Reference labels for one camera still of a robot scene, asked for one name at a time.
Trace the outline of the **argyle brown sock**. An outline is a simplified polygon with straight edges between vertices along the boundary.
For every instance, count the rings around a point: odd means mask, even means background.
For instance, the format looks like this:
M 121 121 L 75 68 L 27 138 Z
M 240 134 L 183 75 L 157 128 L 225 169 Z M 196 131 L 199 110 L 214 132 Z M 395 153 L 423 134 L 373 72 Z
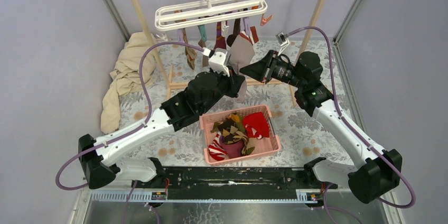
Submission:
M 215 122 L 211 129 L 214 136 L 217 132 L 222 134 L 220 139 L 220 145 L 233 144 L 238 141 L 243 141 L 244 147 L 242 148 L 242 157 L 251 155 L 255 148 L 258 139 L 249 138 L 242 123 L 243 116 L 238 113 L 230 114 L 224 121 L 218 123 Z

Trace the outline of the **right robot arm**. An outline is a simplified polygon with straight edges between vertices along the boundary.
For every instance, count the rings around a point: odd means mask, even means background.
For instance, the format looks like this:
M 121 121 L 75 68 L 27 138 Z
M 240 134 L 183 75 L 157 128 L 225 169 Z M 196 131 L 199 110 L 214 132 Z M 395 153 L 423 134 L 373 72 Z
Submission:
M 270 50 L 261 60 L 245 66 L 240 72 L 261 83 L 277 79 L 297 88 L 297 104 L 318 121 L 345 149 L 353 165 L 318 157 L 304 165 L 303 181 L 310 188 L 322 182 L 349 188 L 362 203 L 370 203 L 399 185 L 402 156 L 396 150 L 385 150 L 375 143 L 341 110 L 334 96 L 321 82 L 323 67 L 319 55 L 305 51 L 298 63 L 291 65 L 286 56 Z

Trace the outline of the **red bear sock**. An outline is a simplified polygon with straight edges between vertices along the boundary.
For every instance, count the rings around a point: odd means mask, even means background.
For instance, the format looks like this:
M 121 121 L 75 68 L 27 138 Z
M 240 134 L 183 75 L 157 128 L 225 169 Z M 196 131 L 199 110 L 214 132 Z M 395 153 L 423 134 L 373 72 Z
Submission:
M 242 123 L 249 138 L 262 139 L 270 136 L 269 125 L 261 112 L 245 116 Z

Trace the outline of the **red white santa sock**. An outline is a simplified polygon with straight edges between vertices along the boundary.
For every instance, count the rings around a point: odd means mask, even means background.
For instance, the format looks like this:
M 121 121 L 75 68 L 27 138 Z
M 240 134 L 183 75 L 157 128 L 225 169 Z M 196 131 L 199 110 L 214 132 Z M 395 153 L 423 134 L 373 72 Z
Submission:
M 217 132 L 211 144 L 208 146 L 208 153 L 210 157 L 215 161 L 223 161 L 227 156 L 227 152 L 220 145 L 220 139 L 222 134 Z

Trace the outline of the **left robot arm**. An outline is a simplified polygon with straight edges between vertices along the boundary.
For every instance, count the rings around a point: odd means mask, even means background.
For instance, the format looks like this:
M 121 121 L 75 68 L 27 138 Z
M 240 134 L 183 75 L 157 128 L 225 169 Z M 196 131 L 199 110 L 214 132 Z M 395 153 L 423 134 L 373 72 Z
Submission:
M 164 170 L 155 157 L 144 160 L 125 155 L 148 142 L 179 131 L 195 122 L 223 96 L 237 97 L 245 77 L 231 73 L 202 72 L 187 87 L 163 102 L 149 117 L 124 129 L 93 138 L 79 138 L 79 158 L 90 189 L 105 187 L 115 180 L 146 182 L 156 188 L 163 183 Z

